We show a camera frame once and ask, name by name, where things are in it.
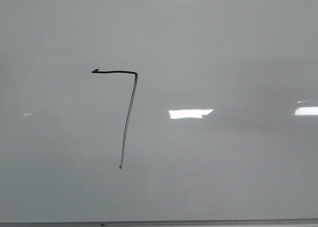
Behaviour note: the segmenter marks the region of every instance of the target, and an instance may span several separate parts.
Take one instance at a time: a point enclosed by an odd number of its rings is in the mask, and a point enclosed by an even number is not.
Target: black line
[[[134,102],[135,92],[136,92],[136,86],[137,86],[137,80],[138,80],[138,73],[137,72],[129,72],[129,71],[108,71],[108,72],[100,72],[99,69],[95,69],[92,71],[92,73],[100,73],[100,74],[109,74],[109,73],[126,73],[126,74],[133,74],[135,75],[135,82],[134,82],[134,88],[133,92],[131,94],[130,98],[130,104],[128,108],[128,114],[126,118],[126,124],[125,124],[125,131],[124,131],[124,138],[123,138],[123,147],[122,147],[122,153],[121,153],[121,160],[120,160],[120,166],[121,169],[123,167],[123,161],[124,161],[124,154],[125,154],[125,147],[126,147],[126,136],[127,136],[127,130],[128,130],[128,123],[130,118],[131,109]]]

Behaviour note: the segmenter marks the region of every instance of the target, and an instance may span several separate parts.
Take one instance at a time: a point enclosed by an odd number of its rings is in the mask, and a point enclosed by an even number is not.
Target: black marker line
[[[119,168],[121,169],[121,168],[123,167],[124,154],[125,154],[125,146],[126,146],[127,129],[128,129],[128,123],[129,123],[131,108],[132,108],[132,106],[133,106],[134,97],[135,97],[135,92],[136,92],[136,86],[137,86],[137,80],[138,80],[138,73],[137,73],[137,72],[129,72],[129,71],[100,72],[99,69],[93,70],[92,73],[100,73],[100,74],[126,73],[126,74],[133,74],[133,75],[135,75],[134,88],[133,88],[133,92],[132,92],[132,94],[131,94],[130,104],[129,104],[129,108],[128,108],[128,114],[127,114],[127,119],[126,119],[126,124],[125,124],[125,131],[124,131],[124,138],[123,138],[123,148],[122,148],[121,161],[120,161],[120,166],[119,166]]]

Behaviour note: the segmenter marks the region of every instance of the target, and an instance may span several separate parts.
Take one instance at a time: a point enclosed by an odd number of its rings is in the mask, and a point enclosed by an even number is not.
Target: handwritten number 7
[[[126,146],[127,129],[128,129],[128,123],[129,123],[131,108],[132,108],[132,106],[133,106],[134,97],[135,97],[135,92],[136,92],[136,86],[137,86],[137,80],[138,80],[138,73],[137,73],[137,72],[129,72],[129,71],[108,71],[108,72],[100,72],[99,69],[93,70],[92,73],[99,73],[99,74],[126,73],[126,74],[133,74],[133,75],[135,75],[134,88],[133,88],[133,92],[132,92],[132,94],[131,94],[130,104],[129,104],[129,108],[128,108],[128,114],[127,114],[126,124],[125,124],[125,131],[124,131],[124,138],[123,138],[123,146],[122,146],[121,160],[120,160],[120,166],[119,166],[119,168],[121,169],[121,168],[123,167],[124,154],[125,154],[125,146]]]

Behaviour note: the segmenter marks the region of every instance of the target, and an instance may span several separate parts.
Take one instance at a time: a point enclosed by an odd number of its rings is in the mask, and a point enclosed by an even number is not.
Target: whiteboard
[[[0,0],[0,222],[317,217],[317,11]]]

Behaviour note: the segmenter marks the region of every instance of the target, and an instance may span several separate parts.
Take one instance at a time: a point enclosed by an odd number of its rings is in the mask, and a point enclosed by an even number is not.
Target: metal ledge
[[[219,220],[219,221],[120,221],[120,222],[45,222],[45,223],[0,223],[0,227],[217,227],[217,226],[284,226],[318,227],[315,219],[279,220]]]

